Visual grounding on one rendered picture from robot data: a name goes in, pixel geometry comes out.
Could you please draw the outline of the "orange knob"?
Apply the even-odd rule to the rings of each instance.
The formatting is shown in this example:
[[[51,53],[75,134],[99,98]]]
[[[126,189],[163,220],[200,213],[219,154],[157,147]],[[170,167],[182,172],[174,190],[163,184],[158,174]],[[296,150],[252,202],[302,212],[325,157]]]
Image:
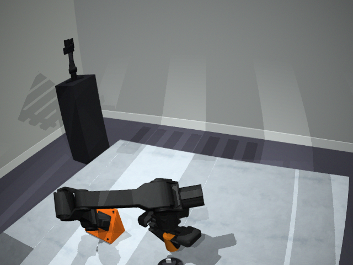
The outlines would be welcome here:
[[[167,233],[164,233],[163,234],[163,238],[164,238],[164,242],[165,242],[165,246],[166,246],[166,249],[167,251],[169,252],[175,252],[177,251],[178,249],[176,249],[174,247],[174,245],[170,242],[170,240],[174,237],[175,235],[173,234],[167,234]]]

